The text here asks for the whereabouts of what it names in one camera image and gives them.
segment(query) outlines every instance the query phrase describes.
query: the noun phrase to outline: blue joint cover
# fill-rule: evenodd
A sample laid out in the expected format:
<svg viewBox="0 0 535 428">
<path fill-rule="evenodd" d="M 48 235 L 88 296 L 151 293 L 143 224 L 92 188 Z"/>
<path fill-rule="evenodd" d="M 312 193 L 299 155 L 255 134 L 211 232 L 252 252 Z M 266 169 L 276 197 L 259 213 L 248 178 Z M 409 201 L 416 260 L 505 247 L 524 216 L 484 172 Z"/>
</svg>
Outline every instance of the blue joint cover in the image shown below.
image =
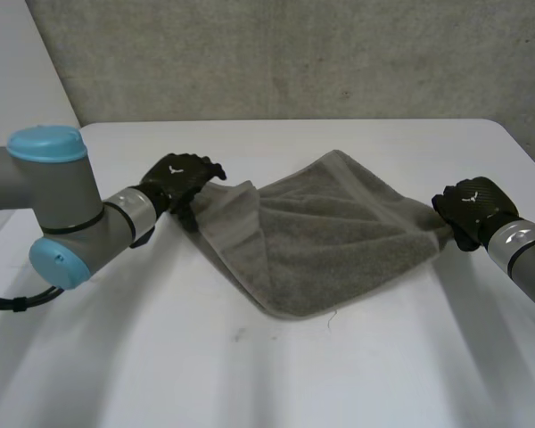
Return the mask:
<svg viewBox="0 0 535 428">
<path fill-rule="evenodd" d="M 72 290 L 91 277 L 85 262 L 72 250 L 47 238 L 40 238 L 29 249 L 29 261 L 49 284 Z"/>
<path fill-rule="evenodd" d="M 79 131 L 72 127 L 34 127 L 14 132 L 6 146 L 11 156 L 39 163 L 65 163 L 87 156 Z"/>
</svg>

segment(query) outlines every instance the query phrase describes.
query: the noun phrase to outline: table surface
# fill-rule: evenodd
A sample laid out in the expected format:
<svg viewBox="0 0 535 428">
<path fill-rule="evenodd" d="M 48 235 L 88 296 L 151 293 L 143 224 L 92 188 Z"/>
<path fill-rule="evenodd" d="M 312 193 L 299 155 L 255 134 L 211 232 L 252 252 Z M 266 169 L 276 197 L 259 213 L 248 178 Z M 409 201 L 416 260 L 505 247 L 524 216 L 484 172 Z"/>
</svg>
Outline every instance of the table surface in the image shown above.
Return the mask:
<svg viewBox="0 0 535 428">
<path fill-rule="evenodd" d="M 487 120 L 95 124 L 103 197 L 168 152 L 266 185 L 341 149 L 428 203 L 484 175 L 535 221 L 535 164 Z M 28 210 L 0 232 L 0 295 L 45 283 Z M 258 312 L 169 218 L 89 283 L 0 313 L 0 427 L 535 427 L 535 305 L 487 254 L 433 263 L 304 321 Z"/>
</svg>

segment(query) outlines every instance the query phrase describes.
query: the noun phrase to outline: towel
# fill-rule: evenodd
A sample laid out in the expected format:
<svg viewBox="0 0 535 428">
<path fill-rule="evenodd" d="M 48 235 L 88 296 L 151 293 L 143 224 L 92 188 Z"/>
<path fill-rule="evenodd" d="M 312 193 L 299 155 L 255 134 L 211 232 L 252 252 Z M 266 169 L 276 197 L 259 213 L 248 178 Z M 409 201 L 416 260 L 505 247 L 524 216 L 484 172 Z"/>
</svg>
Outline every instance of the towel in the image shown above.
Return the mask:
<svg viewBox="0 0 535 428">
<path fill-rule="evenodd" d="M 436 257 L 451 229 L 340 151 L 257 189 L 208 183 L 189 234 L 216 268 L 276 317 L 353 301 Z"/>
</svg>

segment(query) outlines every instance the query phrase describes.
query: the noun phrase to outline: robotic arm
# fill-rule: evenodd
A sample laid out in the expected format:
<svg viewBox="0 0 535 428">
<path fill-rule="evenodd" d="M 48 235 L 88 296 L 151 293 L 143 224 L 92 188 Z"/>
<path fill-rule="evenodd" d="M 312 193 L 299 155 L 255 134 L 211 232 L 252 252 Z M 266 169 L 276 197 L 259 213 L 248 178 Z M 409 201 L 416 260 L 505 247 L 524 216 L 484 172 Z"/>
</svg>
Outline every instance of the robotic arm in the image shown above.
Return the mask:
<svg viewBox="0 0 535 428">
<path fill-rule="evenodd" d="M 87 281 L 127 247 L 147 243 L 163 212 L 195 228 L 188 203 L 214 177 L 226 174 L 210 159 L 170 154 L 138 185 L 102 201 L 79 131 L 29 128 L 0 147 L 0 210 L 34 210 L 44 236 L 31 246 L 29 260 L 53 286 L 42 293 L 49 301 Z M 35 298 L 0 299 L 0 309 L 25 310 L 36 306 Z"/>
<path fill-rule="evenodd" d="M 485 247 L 493 261 L 535 302 L 535 224 L 491 180 L 448 186 L 432 205 L 452 226 L 462 251 Z"/>
</svg>

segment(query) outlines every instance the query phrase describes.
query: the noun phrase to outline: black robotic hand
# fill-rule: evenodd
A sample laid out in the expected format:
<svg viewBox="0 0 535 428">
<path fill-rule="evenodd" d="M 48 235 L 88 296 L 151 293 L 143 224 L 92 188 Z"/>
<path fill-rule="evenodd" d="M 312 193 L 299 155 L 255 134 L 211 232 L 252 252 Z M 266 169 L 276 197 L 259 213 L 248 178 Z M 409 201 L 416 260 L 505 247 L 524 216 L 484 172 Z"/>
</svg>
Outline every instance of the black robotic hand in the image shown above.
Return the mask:
<svg viewBox="0 0 535 428">
<path fill-rule="evenodd" d="M 198 230 L 190 209 L 194 196 L 212 178 L 226 180 L 226 173 L 218 163 L 195 154 L 168 154 L 147 172 L 136 186 L 149 195 L 157 210 L 176 214 L 182 226 L 189 231 Z"/>
<path fill-rule="evenodd" d="M 498 228 L 519 218 L 514 203 L 486 177 L 447 186 L 444 194 L 432 198 L 432 205 L 452 227 L 462 251 L 487 246 Z"/>
</svg>

